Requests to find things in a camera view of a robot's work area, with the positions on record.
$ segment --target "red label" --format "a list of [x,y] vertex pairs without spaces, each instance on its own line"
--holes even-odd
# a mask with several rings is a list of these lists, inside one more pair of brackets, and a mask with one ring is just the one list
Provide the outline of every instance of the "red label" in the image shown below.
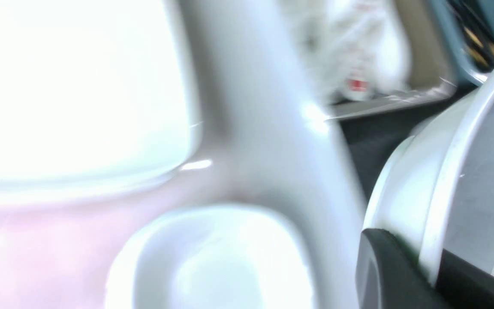
[[350,89],[352,91],[365,91],[367,90],[367,82],[363,82],[361,80],[353,80],[349,81]]

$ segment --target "white plastic panel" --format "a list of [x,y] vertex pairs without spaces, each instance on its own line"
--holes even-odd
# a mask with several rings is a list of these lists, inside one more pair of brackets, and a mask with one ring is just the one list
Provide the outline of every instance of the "white plastic panel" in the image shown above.
[[300,233],[252,205],[174,211],[135,233],[113,262],[107,309],[317,309]]
[[0,193],[130,185],[192,154],[197,93],[171,4],[0,0]]
[[321,308],[359,307],[365,203],[339,124],[310,89],[278,3],[182,4],[196,68],[213,82],[210,102],[227,117],[230,180],[243,201],[271,207],[298,227]]

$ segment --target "gray plastic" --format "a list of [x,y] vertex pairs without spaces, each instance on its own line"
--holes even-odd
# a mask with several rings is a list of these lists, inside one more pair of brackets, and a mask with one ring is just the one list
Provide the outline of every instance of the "gray plastic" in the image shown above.
[[445,248],[490,273],[494,266],[494,105],[468,151],[453,198]]

